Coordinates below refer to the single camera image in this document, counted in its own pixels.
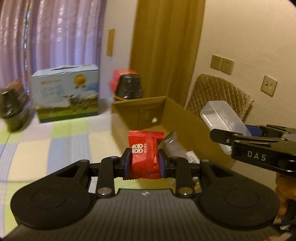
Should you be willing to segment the person's right hand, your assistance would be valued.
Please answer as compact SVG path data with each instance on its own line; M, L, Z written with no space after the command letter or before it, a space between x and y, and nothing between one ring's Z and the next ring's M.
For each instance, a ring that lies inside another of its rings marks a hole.
M289 207L289 201L295 201L296 179L295 177L285 176L284 174L277 173L275 183L275 192L280 200L278 217L281 217L286 214Z

